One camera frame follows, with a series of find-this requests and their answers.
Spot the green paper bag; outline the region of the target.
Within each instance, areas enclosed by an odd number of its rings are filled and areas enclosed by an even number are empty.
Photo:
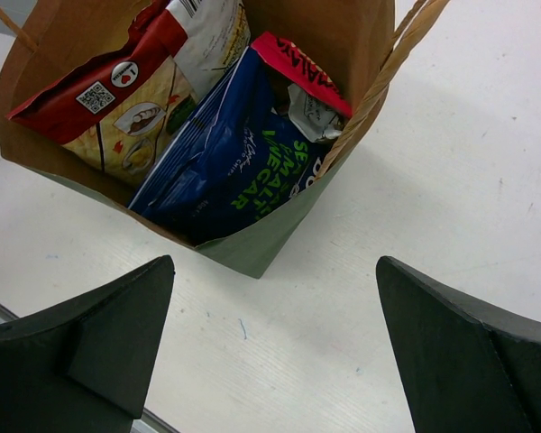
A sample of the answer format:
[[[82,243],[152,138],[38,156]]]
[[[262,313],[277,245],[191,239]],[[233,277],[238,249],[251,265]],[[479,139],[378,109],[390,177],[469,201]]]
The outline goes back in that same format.
[[[369,131],[390,81],[445,3],[417,1],[401,22],[391,1],[249,1],[245,7],[253,33],[272,32],[294,42],[353,107],[352,119],[309,189],[262,221],[197,248],[223,266],[258,278]],[[33,7],[0,71],[0,153],[5,160],[125,211],[131,188],[6,116],[86,60],[123,45],[143,8],[142,1],[40,1]]]

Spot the pink snack packet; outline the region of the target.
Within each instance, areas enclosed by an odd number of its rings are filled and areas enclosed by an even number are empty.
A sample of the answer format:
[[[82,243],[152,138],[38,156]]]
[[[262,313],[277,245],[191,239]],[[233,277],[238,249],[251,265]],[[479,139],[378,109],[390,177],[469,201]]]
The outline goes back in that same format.
[[[251,46],[267,65],[300,86],[309,95],[346,118],[353,115],[351,105],[334,81],[294,42],[264,32],[252,42]]]

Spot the blue Burts chips bag back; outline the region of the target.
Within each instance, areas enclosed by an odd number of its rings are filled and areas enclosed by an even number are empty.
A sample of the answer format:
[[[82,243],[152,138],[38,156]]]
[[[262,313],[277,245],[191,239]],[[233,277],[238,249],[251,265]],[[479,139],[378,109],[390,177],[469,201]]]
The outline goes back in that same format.
[[[197,203],[238,169],[244,136],[262,129],[274,102],[261,56],[248,47],[180,128],[129,208],[149,216]]]

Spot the blue burts chips bag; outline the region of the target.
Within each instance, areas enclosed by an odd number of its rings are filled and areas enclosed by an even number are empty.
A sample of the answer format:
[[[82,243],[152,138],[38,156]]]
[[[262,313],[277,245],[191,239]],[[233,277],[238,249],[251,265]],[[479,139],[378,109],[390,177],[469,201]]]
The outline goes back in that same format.
[[[262,220],[309,187],[327,143],[312,143],[287,119],[270,114],[262,129],[243,138],[243,157],[197,203],[141,215],[194,245],[232,235]]]
[[[274,102],[261,56],[248,47],[180,128],[129,208],[149,216],[197,203],[238,169],[244,136],[262,129]]]

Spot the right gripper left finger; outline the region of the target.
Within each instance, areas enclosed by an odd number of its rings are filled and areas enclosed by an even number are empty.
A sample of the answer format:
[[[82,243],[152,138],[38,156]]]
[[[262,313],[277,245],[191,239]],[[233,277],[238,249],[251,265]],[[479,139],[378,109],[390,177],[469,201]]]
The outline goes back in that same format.
[[[71,323],[64,340],[69,352],[63,355],[63,361],[72,379],[124,409],[155,415],[146,409],[145,402],[174,277],[174,262],[164,255],[101,287],[28,316],[38,315],[42,329],[62,320]],[[3,420],[0,432],[32,431],[8,428]]]

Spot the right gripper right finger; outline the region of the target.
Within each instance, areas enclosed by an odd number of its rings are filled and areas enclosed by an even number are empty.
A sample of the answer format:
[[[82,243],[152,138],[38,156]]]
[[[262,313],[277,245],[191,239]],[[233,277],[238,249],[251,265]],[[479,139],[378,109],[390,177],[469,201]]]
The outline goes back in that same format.
[[[390,256],[376,279],[417,432],[541,432],[541,322]]]

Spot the large red white chips bag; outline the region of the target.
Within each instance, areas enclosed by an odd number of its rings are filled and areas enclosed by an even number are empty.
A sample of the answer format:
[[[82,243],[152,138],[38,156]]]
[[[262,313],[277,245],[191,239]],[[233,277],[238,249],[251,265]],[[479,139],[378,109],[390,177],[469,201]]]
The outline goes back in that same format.
[[[128,34],[8,117],[136,187],[251,33],[240,1],[154,1]]]

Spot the blue Burts chips bag front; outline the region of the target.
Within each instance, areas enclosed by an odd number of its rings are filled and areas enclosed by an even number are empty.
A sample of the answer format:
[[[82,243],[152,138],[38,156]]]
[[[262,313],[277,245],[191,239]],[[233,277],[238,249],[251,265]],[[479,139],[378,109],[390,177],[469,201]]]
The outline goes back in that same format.
[[[243,157],[197,203],[141,215],[194,245],[232,235],[262,220],[309,187],[327,143],[312,143],[287,119],[270,114],[262,129],[243,138]]]

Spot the silver grey snack packet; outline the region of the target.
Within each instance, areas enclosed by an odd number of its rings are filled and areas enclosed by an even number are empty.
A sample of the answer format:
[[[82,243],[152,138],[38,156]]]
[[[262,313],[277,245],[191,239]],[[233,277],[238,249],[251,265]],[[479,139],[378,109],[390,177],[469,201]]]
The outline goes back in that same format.
[[[291,84],[288,92],[289,120],[310,142],[331,143],[342,134],[343,120],[336,111],[297,84]]]

